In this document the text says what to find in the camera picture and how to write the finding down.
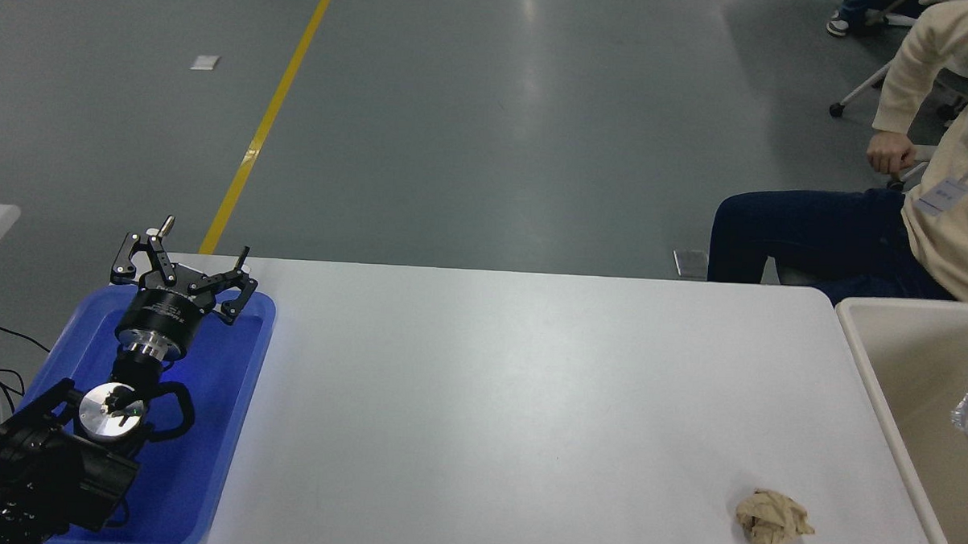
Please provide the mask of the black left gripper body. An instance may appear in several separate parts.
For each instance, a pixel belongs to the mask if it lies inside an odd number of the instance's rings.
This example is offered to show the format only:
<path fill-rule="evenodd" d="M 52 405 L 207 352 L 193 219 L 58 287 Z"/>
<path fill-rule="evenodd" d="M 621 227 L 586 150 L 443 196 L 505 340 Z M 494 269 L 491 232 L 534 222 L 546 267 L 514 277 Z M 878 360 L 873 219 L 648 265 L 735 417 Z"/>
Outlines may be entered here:
<path fill-rule="evenodd" d="M 206 311 L 173 291 L 138 291 L 115 329 L 125 348 L 147 345 L 155 356 L 185 357 Z"/>

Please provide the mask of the person's hand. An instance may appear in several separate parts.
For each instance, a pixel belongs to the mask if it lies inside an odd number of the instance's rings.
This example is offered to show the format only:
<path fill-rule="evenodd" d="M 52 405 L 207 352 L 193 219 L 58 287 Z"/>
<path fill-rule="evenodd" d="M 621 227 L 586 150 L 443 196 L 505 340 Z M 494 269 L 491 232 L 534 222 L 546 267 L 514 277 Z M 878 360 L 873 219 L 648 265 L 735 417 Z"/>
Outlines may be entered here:
<path fill-rule="evenodd" d="M 865 150 L 871 169 L 881 175 L 899 178 L 916 162 L 917 147 L 906 134 L 877 130 Z"/>

